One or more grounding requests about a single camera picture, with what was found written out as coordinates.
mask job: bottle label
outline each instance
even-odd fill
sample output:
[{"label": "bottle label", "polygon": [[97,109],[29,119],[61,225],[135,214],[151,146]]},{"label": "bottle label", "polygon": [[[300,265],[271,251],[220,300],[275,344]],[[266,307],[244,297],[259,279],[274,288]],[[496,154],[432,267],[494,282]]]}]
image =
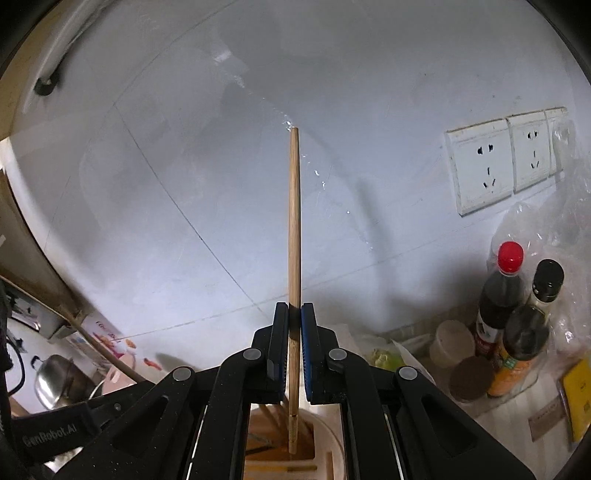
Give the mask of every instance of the bottle label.
[{"label": "bottle label", "polygon": [[507,353],[501,341],[492,357],[492,365],[496,374],[488,389],[488,394],[491,397],[502,397],[509,393],[526,375],[532,363],[533,360],[522,361],[513,358]]},{"label": "bottle label", "polygon": [[474,335],[476,353],[478,355],[489,356],[495,350],[502,333],[503,330],[498,330],[484,323],[480,312],[478,312],[478,317],[476,317],[476,332]]}]

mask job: red bottle cap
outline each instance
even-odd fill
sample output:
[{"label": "red bottle cap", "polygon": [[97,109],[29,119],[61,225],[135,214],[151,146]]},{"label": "red bottle cap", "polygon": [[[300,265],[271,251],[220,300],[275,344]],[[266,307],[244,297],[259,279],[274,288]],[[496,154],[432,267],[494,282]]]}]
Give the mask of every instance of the red bottle cap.
[{"label": "red bottle cap", "polygon": [[499,269],[503,273],[516,273],[523,263],[523,249],[516,242],[505,242],[499,249]]}]

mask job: black bottle cap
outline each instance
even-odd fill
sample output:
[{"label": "black bottle cap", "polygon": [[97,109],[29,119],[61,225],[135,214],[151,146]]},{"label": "black bottle cap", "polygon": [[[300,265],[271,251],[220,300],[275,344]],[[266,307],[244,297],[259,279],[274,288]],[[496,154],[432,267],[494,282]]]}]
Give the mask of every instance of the black bottle cap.
[{"label": "black bottle cap", "polygon": [[554,301],[564,282],[564,270],[560,264],[549,258],[538,263],[531,285],[536,298],[544,303]]}]

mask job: dark liquid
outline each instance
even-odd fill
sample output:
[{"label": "dark liquid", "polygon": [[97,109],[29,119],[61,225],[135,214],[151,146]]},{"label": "dark liquid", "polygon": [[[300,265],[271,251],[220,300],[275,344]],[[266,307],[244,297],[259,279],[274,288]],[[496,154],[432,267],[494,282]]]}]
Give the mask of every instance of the dark liquid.
[{"label": "dark liquid", "polygon": [[523,280],[519,275],[509,277],[495,271],[484,284],[478,308],[482,321],[502,330],[509,315],[523,301]]},{"label": "dark liquid", "polygon": [[516,360],[531,360],[538,355],[550,335],[546,315],[532,305],[517,308],[507,322],[503,345]]}]

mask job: brown lid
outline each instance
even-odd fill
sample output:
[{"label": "brown lid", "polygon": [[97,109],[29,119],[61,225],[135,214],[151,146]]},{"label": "brown lid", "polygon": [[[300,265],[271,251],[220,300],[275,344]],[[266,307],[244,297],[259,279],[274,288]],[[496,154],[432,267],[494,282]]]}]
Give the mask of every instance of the brown lid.
[{"label": "brown lid", "polygon": [[482,397],[492,385],[495,373],[491,363],[482,356],[462,360],[449,379],[449,392],[460,402],[471,402]]}]

